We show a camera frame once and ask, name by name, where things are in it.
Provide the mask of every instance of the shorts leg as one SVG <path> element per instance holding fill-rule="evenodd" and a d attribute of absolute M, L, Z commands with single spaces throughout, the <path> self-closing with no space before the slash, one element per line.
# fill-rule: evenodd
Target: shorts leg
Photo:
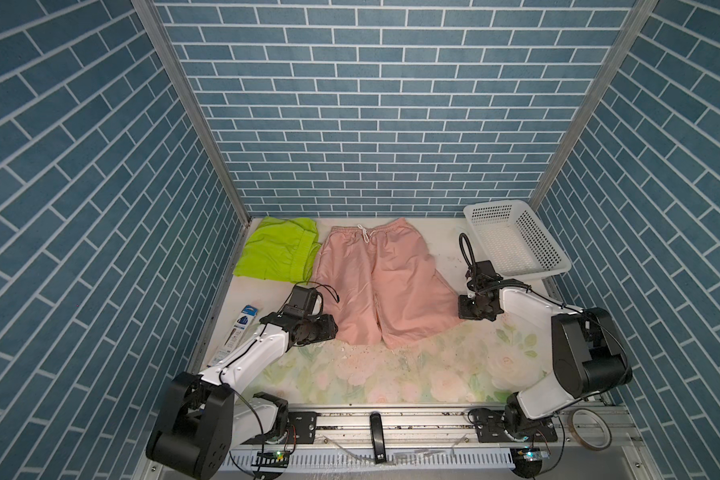
<path fill-rule="evenodd" d="M 458 296 L 437 271 L 422 235 L 406 222 L 375 231 L 373 287 L 384 343 L 397 348 L 462 322 Z"/>
<path fill-rule="evenodd" d="M 334 229 L 317 254 L 312 277 L 336 289 L 338 304 L 320 288 L 325 301 L 323 311 L 333 315 L 338 325 L 336 338 L 350 345 L 372 345 L 382 340 L 371 285 L 373 263 L 368 252 L 362 235 L 358 238 L 350 229 Z"/>

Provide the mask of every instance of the elastic waistband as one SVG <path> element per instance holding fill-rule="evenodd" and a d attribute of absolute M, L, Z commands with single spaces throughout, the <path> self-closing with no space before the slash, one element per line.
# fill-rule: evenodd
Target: elastic waistband
<path fill-rule="evenodd" d="M 366 228 L 365 230 L 368 232 L 368 234 L 372 234 L 374 232 L 386 232 L 400 227 L 412 228 L 411 225 L 407 221 L 405 221 L 405 218 L 398 218 L 392 222 L 389 222 L 386 225 Z M 333 232 L 349 232 L 355 234 L 362 234 L 362 229 L 358 226 L 334 226 L 331 228 L 331 233 Z"/>

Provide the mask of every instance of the garment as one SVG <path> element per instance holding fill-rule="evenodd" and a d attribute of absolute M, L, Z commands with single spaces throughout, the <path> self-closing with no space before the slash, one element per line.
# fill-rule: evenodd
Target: garment
<path fill-rule="evenodd" d="M 458 296 L 403 218 L 371 229 L 333 227 L 313 279 L 336 288 L 340 302 L 324 296 L 324 311 L 336 320 L 336 338 L 352 345 L 384 340 L 398 348 L 462 321 Z"/>
<path fill-rule="evenodd" d="M 280 220 L 268 216 L 242 248 L 234 274 L 262 280 L 304 282 L 312 275 L 312 264 L 319 248 L 314 220 Z"/>

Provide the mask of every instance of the basket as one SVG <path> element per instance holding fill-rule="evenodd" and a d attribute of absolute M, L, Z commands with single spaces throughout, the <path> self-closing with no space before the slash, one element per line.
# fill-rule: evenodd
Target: basket
<path fill-rule="evenodd" d="M 478 241 L 497 274 L 525 282 L 570 270 L 568 256 L 522 200 L 466 206 L 464 216 L 471 240 Z"/>

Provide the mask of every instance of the brick pattern wall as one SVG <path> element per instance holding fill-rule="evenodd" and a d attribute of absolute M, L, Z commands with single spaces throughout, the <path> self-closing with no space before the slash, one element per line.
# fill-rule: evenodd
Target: brick pattern wall
<path fill-rule="evenodd" d="M 720 0 L 661 0 L 540 216 L 627 338 L 665 478 L 720 478 Z"/>
<path fill-rule="evenodd" d="M 158 4 L 254 216 L 527 199 L 633 3 L 244 1 Z"/>
<path fill-rule="evenodd" d="M 0 479 L 134 472 L 239 228 L 128 0 L 0 0 Z"/>

